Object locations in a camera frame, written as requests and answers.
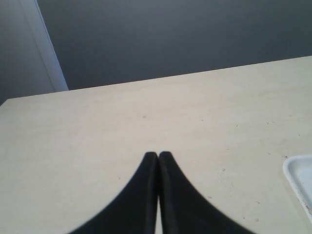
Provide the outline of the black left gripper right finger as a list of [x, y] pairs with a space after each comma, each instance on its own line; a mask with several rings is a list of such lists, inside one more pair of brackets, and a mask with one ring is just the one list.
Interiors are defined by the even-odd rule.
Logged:
[[158, 161], [164, 234], [252, 233], [208, 202], [184, 175], [171, 152], [161, 152]]

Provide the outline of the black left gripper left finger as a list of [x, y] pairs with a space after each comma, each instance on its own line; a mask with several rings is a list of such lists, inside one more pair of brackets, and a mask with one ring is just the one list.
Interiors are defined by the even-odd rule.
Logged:
[[123, 190], [73, 234], [154, 234], [158, 200], [158, 156], [146, 152]]

